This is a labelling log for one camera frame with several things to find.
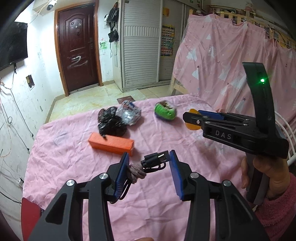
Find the pink curtain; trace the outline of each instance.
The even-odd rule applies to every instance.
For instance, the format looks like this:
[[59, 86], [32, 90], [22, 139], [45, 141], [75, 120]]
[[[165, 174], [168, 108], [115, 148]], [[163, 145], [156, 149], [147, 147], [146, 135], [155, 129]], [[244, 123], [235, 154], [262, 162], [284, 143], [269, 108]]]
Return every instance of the pink curtain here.
[[211, 14], [189, 16], [173, 75], [216, 111], [254, 116], [242, 62], [263, 63], [274, 108], [295, 129], [296, 53], [268, 39], [263, 28]]

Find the pink sleeve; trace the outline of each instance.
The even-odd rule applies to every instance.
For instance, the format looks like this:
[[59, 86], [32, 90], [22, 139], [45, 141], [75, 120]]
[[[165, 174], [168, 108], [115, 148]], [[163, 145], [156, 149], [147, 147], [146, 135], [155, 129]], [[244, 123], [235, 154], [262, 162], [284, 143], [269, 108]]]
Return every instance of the pink sleeve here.
[[271, 241], [277, 241], [283, 235], [296, 214], [296, 177], [291, 173], [290, 176], [286, 192], [273, 201], [265, 198], [255, 211]]

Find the gray rope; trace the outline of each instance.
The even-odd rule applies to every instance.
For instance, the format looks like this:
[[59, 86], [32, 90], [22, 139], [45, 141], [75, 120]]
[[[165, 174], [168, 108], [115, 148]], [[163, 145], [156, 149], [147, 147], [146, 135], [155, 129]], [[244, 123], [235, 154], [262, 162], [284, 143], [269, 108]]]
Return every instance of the gray rope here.
[[128, 170], [127, 176], [132, 181], [132, 184], [135, 184], [138, 178], [144, 179], [147, 175], [145, 172], [143, 172], [141, 163], [130, 164]]

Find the wardrobe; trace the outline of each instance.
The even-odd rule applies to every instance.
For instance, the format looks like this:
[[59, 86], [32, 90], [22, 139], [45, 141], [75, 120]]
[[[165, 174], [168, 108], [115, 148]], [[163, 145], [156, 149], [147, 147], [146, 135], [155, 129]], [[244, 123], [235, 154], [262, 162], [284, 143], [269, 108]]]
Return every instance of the wardrobe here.
[[[122, 91], [170, 83], [189, 10], [198, 9], [199, 1], [191, 2], [194, 1], [119, 2], [119, 41], [112, 43], [111, 49], [114, 81]], [[169, 56], [161, 56], [163, 26], [174, 31], [173, 49]]]

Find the black bag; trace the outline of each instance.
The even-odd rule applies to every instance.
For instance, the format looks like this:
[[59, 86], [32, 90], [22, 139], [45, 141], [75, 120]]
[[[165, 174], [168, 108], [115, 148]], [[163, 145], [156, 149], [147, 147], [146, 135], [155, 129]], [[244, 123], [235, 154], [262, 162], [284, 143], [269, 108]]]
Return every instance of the black bag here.
[[127, 127], [122, 122], [121, 117], [116, 115], [116, 107], [110, 107], [107, 110], [101, 109], [98, 115], [98, 128], [102, 137], [105, 135], [121, 137], [125, 134]]
[[109, 33], [108, 36], [109, 36], [109, 42], [110, 43], [119, 40], [118, 32], [117, 32], [116, 29], [113, 30], [111, 33]]
[[109, 16], [107, 18], [107, 23], [110, 25], [110, 28], [113, 30], [114, 26], [112, 27], [111, 24], [115, 24], [118, 22], [119, 18], [119, 8], [118, 8], [118, 2], [116, 2], [113, 6], [113, 8], [109, 12]]
[[116, 2], [113, 8], [110, 10], [106, 23], [109, 24], [111, 32], [108, 34], [109, 42], [112, 43], [114, 41], [119, 40], [118, 32], [115, 28], [116, 23], [118, 22], [119, 18], [119, 8], [118, 2]]

